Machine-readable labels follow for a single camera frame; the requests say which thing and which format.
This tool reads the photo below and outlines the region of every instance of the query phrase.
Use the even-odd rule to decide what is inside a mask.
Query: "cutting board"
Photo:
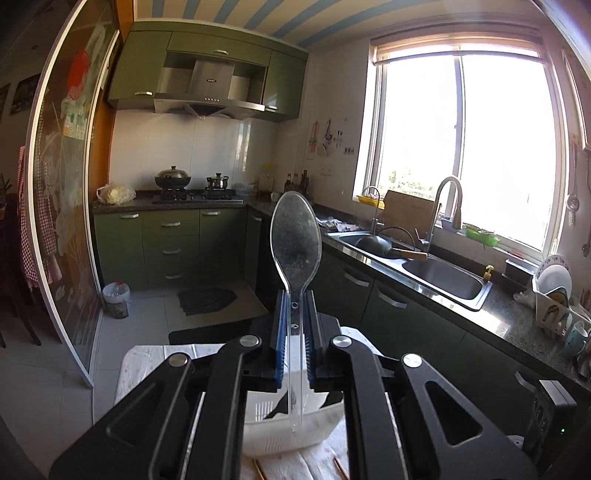
[[[432,200],[388,190],[388,193],[384,197],[382,221],[385,226],[401,226],[408,230],[416,241],[417,235],[414,232],[415,228],[421,237],[424,238],[431,222],[432,210]],[[384,234],[408,243],[408,238],[405,239],[407,235],[403,232],[386,230]]]

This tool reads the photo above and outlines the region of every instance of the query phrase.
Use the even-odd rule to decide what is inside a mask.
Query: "red and white checkered towel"
[[[46,164],[39,156],[41,135],[43,130],[43,119],[39,120],[37,125],[37,145],[35,146],[35,154],[33,161],[33,205],[35,210],[35,225],[37,227],[37,238],[39,240],[39,247],[41,251],[41,260],[43,262],[43,269],[47,277],[47,282],[52,283],[54,280],[61,279],[61,271],[57,266],[55,254],[57,252],[57,241],[55,232],[55,221],[51,215],[51,205],[49,197],[45,192],[45,175]],[[22,271],[25,274],[27,283],[30,288],[38,287],[39,279],[37,278],[37,270],[35,269],[35,260],[33,257],[33,250],[29,242],[28,236],[28,212],[27,203],[25,201],[24,188],[24,158],[25,147],[21,147],[18,153],[18,211],[20,215],[21,224],[21,261]]]

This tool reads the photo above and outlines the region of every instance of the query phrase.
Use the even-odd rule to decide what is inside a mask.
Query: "range hood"
[[[197,59],[186,93],[154,95],[156,113],[190,113],[243,120],[265,111],[265,106],[230,98],[234,64],[228,61]]]

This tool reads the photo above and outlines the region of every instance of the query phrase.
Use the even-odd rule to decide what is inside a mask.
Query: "soap dispenser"
[[[484,272],[484,275],[482,276],[482,278],[484,279],[485,282],[488,282],[491,279],[491,272],[494,269],[495,269],[495,267],[493,267],[492,265],[486,266],[486,271]]]

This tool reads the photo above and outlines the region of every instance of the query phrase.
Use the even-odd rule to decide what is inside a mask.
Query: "blue mug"
[[[577,322],[570,329],[564,342],[562,353],[566,358],[577,356],[585,348],[589,334],[584,328],[583,322]]]

